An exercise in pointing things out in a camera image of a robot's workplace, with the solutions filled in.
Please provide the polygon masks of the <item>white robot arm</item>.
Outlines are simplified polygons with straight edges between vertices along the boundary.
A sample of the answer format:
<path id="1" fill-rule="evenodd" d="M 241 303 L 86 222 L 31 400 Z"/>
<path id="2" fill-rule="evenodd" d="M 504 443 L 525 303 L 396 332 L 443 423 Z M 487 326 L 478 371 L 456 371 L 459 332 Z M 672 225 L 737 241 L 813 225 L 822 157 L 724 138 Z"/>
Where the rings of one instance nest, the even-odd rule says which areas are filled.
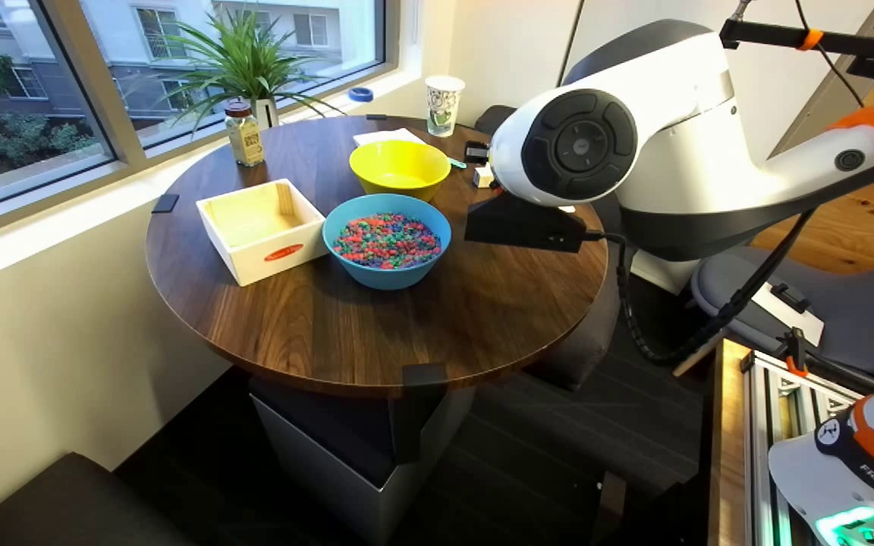
<path id="1" fill-rule="evenodd" d="M 851 52 L 874 75 L 874 40 L 662 19 L 585 57 L 490 134 L 487 167 L 519 199 L 612 197 L 626 236 L 666 262 L 722 252 L 790 216 L 874 181 L 874 106 L 769 157 L 748 155 L 728 48 L 737 44 Z"/>

